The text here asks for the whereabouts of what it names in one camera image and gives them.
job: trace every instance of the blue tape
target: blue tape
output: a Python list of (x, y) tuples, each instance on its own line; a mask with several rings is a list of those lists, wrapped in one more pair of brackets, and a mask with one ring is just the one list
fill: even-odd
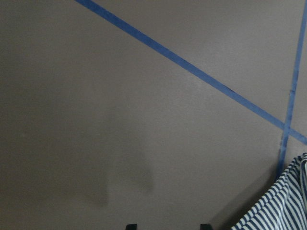
[[(256, 106), (254, 103), (245, 99), (240, 94), (232, 91), (227, 86), (223, 85), (222, 83), (220, 83), (219, 81), (217, 81), (213, 77), (209, 76), (208, 74), (206, 74), (205, 72), (203, 72), (202, 70), (197, 68), (196, 66), (187, 62), (185, 59), (181, 58), (177, 54), (175, 54), (172, 51), (170, 51), (169, 49), (165, 48), (160, 43), (154, 41), (153, 39), (151, 39), (147, 35), (143, 34), (139, 30), (137, 30), (133, 26), (129, 25), (125, 21), (121, 20), (120, 18), (118, 18), (117, 16), (115, 16), (111, 12), (107, 11), (103, 7), (99, 6), (95, 2), (93, 2), (91, 0), (76, 0), (76, 1), (78, 3), (80, 3), (81, 5), (85, 6), (86, 8), (88, 8), (89, 10), (91, 10), (92, 12), (94, 12), (94, 13), (98, 14), (99, 16), (103, 17), (104, 19), (106, 19), (107, 21), (109, 21), (110, 23), (112, 23), (113, 25), (118, 27), (119, 29), (125, 31), (126, 33), (130, 34), (134, 38), (138, 39), (140, 42), (144, 43), (145, 45), (154, 49), (158, 53), (162, 54), (164, 57), (168, 58), (169, 60), (173, 61), (177, 65), (181, 66), (182, 68), (184, 68), (188, 72), (192, 73), (196, 77), (200, 78), (204, 82), (210, 84), (211, 86), (213, 86), (217, 90), (221, 91), (222, 93), (224, 93), (228, 97), (232, 98), (236, 102), (240, 103), (241, 105), (243, 105), (247, 109), (253, 111), (257, 115), (264, 118), (265, 120), (271, 122), (273, 125), (275, 125), (278, 128), (284, 130), (284, 123), (281, 120), (277, 119), (276, 117), (272, 116), (271, 114), (269, 114), (265, 110)], [(295, 137), (297, 140), (303, 142), (304, 144), (307, 144), (307, 138), (305, 136), (303, 136), (302, 134), (298, 133), (297, 131), (290, 129), (290, 135)]]
[(276, 172), (276, 178), (275, 178), (276, 180), (280, 177), (280, 175), (283, 172), (283, 164), (284, 164), (284, 159), (286, 156), (287, 143), (289, 139), (289, 134), (291, 134), (290, 126), (292, 122), (292, 114), (293, 114), (294, 101), (295, 101), (295, 95), (296, 95), (299, 66), (300, 66), (301, 57), (302, 57), (303, 43), (304, 43), (305, 30), (306, 30), (306, 22), (307, 22), (307, 0), (305, 1), (301, 29), (300, 29), (299, 37), (298, 37), (295, 64), (294, 64), (294, 70), (293, 70), (293, 76), (292, 76), (292, 86), (291, 86), (291, 91), (290, 91), (290, 96), (289, 96), (287, 116), (286, 116), (285, 123), (284, 123), (283, 138), (282, 138), (281, 145), (280, 145), (280, 155), (278, 159), (277, 172)]

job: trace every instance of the gray surface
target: gray surface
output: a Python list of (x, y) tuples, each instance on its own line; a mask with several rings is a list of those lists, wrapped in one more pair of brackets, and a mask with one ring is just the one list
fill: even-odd
[[(303, 1), (97, 3), (284, 120)], [(280, 129), (74, 1), (0, 9), (0, 228), (224, 229), (272, 183)]]

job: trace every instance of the black object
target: black object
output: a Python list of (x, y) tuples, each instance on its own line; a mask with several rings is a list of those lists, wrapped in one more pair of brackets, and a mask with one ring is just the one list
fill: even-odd
[(201, 224), (201, 230), (213, 230), (210, 224)]
[(128, 224), (128, 225), (126, 226), (126, 230), (136, 230), (137, 227), (138, 227), (137, 224)]

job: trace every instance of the striped shirt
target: striped shirt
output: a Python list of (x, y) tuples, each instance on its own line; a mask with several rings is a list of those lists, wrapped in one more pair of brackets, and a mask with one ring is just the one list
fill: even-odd
[(231, 230), (307, 230), (307, 153), (291, 164)]

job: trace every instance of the striped fabric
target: striped fabric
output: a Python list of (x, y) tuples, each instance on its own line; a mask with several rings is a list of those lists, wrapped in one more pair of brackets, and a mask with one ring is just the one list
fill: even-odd
[(231, 230), (307, 230), (307, 153), (291, 164)]

